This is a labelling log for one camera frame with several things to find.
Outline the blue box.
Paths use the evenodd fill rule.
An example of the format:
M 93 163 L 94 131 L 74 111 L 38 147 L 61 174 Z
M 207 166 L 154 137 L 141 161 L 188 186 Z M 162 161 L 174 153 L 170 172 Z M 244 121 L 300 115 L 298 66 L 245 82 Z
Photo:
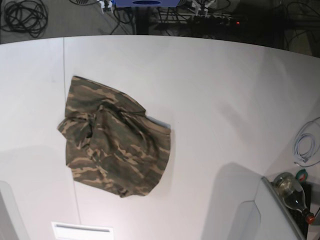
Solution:
M 118 8 L 125 7 L 176 7 L 181 0 L 112 0 Z

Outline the clear glass bottle red cap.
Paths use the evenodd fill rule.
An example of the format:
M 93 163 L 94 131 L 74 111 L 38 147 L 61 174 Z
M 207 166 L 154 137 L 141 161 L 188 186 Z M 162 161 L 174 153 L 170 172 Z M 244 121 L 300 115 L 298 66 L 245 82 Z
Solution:
M 273 186 L 287 208 L 300 212 L 309 225 L 314 223 L 315 215 L 306 206 L 304 189 L 293 174 L 290 172 L 279 174 L 274 179 Z

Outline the camouflage t-shirt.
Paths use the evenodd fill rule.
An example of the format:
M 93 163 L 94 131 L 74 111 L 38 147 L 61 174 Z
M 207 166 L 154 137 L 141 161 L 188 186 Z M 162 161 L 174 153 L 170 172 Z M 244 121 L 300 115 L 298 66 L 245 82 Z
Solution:
M 171 153 L 171 129 L 124 92 L 73 76 L 58 131 L 74 181 L 121 198 L 147 196 Z

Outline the black power strip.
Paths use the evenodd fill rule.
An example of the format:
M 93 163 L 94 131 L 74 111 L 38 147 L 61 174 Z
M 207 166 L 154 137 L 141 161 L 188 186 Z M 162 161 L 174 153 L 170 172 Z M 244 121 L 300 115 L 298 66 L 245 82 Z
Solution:
M 196 15 L 191 23 L 199 26 L 235 27 L 241 25 L 241 20 L 230 15 Z

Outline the green tape roll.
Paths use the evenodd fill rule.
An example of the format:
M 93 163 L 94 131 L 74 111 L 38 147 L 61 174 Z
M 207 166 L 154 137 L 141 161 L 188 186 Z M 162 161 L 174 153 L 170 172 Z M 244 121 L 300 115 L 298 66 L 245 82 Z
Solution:
M 295 175 L 295 179 L 300 183 L 306 182 L 306 180 L 308 179 L 308 172 L 306 171 L 306 169 L 303 168 L 299 170 Z

